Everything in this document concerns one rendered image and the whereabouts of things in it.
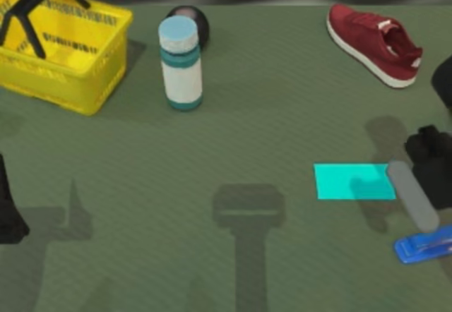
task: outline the red shoe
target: red shoe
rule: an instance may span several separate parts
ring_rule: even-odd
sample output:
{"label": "red shoe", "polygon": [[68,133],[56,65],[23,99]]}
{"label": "red shoe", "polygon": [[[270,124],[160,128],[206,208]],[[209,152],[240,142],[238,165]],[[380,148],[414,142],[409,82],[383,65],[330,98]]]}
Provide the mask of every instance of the red shoe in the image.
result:
{"label": "red shoe", "polygon": [[341,49],[388,86],[406,88],[415,82],[422,49],[412,43],[396,19],[336,4],[326,25]]}

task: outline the yellow shopping basket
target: yellow shopping basket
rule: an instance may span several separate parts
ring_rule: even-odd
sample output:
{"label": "yellow shopping basket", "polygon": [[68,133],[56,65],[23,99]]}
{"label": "yellow shopping basket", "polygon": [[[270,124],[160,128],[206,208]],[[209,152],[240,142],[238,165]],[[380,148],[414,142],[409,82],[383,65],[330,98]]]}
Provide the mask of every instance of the yellow shopping basket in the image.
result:
{"label": "yellow shopping basket", "polygon": [[132,18],[93,0],[0,0],[0,84],[92,115],[125,73]]}

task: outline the table surface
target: table surface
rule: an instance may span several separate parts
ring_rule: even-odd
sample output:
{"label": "table surface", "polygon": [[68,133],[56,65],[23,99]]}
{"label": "table surface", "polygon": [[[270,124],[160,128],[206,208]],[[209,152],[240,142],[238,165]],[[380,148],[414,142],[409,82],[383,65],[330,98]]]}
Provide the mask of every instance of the table surface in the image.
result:
{"label": "table surface", "polygon": [[[451,128],[429,82],[451,54],[451,7],[363,8],[424,47],[402,91],[332,43],[325,7],[205,7],[205,101],[189,113],[162,86],[156,28],[170,8],[132,9],[129,74],[99,114],[0,91],[0,148],[32,230],[0,247],[1,311],[230,312],[236,266],[263,253],[238,286],[265,276],[269,311],[450,311],[452,258],[401,265],[393,242],[416,230],[398,201],[319,202],[313,163],[406,160],[416,128]],[[219,189],[237,198],[247,184],[283,196],[265,251],[236,252],[213,219]]]}

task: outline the teal rectangle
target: teal rectangle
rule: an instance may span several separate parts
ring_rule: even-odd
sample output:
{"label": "teal rectangle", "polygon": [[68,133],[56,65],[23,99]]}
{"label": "teal rectangle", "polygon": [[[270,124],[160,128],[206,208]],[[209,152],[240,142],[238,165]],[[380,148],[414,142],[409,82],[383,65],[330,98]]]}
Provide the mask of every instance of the teal rectangle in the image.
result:
{"label": "teal rectangle", "polygon": [[394,200],[387,164],[314,164],[319,200]]}

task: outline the white sole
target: white sole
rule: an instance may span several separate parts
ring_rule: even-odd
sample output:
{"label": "white sole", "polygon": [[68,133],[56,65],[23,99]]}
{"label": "white sole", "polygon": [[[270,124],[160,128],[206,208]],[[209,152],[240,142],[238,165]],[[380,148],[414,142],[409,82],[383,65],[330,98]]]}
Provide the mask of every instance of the white sole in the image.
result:
{"label": "white sole", "polygon": [[375,76],[377,76],[383,83],[387,84],[392,88],[406,88],[410,86],[416,81],[416,77],[408,79],[408,80],[400,80],[395,79],[394,77],[389,76],[384,73],[377,65],[371,62],[369,58],[367,58],[363,53],[357,51],[349,44],[344,42],[339,35],[334,31],[333,27],[330,24],[329,17],[326,19],[326,28],[328,29],[328,33],[331,36],[331,39],[345,52],[347,52],[350,56],[354,57],[356,60],[363,63]]}

